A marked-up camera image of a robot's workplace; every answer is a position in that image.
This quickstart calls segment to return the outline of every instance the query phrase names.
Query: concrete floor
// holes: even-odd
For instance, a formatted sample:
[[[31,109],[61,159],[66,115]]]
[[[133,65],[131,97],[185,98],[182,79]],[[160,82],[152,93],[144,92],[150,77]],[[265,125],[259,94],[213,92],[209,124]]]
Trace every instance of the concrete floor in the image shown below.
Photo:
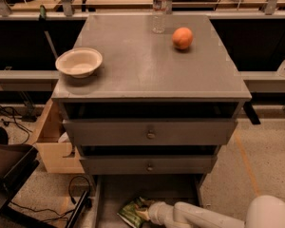
[[[285,201],[285,115],[280,106],[256,106],[255,109],[261,124],[252,125],[240,114],[235,133],[220,149],[218,161],[200,189],[205,208],[242,220],[245,220],[249,203],[259,195],[273,195]],[[34,123],[26,123],[26,126],[33,129]],[[24,138],[23,133],[12,126],[7,130],[11,142],[17,143]],[[33,209],[49,208],[64,213],[73,207],[67,192],[73,177],[48,174],[41,162],[14,202]],[[38,219],[55,217],[50,212],[26,214]],[[92,218],[93,210],[85,210],[78,227],[91,227]],[[56,222],[54,225],[64,227],[65,224]],[[0,228],[3,227],[21,226],[0,218]]]

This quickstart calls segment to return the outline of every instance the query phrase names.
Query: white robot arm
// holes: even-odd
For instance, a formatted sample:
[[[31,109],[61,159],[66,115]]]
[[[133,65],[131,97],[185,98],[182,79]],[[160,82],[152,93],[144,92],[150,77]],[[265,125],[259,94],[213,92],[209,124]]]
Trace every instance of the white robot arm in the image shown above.
[[[155,202],[148,215],[151,222],[166,228],[285,228],[285,202],[272,196],[254,199],[245,222],[184,202],[174,206]]]

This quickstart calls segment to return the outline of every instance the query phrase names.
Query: bowl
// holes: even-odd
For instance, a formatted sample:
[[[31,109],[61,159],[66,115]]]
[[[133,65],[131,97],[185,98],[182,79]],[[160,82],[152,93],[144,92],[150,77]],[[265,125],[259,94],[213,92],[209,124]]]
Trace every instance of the bowl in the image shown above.
[[[85,78],[93,73],[103,61],[102,54],[93,48],[71,49],[56,60],[56,68],[60,72],[74,78]]]

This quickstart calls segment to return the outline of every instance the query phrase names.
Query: drawer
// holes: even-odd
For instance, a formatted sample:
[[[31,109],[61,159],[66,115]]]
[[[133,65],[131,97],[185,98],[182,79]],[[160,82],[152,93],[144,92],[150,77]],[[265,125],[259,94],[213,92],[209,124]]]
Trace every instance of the drawer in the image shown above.
[[[68,136],[81,145],[223,145],[237,122],[224,121],[64,121]]]
[[[118,211],[134,198],[146,197],[170,205],[184,201],[202,206],[194,175],[103,175],[98,177],[93,199],[91,228],[129,228]],[[143,228],[163,226],[146,222]]]
[[[64,132],[59,107],[52,100],[48,100],[28,143],[36,144],[42,162],[49,173],[84,173],[77,149],[74,155],[70,156],[72,144],[58,142]]]
[[[116,174],[205,174],[216,156],[89,156],[81,164],[89,175]]]

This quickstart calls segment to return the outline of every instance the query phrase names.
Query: gray cabinet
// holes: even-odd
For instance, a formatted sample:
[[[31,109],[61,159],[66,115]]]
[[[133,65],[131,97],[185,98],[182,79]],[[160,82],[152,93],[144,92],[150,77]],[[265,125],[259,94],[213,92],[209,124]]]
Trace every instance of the gray cabinet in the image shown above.
[[[194,42],[173,48],[175,29]],[[206,16],[90,15],[75,44],[104,56],[91,76],[60,75],[52,95],[84,170],[102,174],[209,173],[251,95]]]

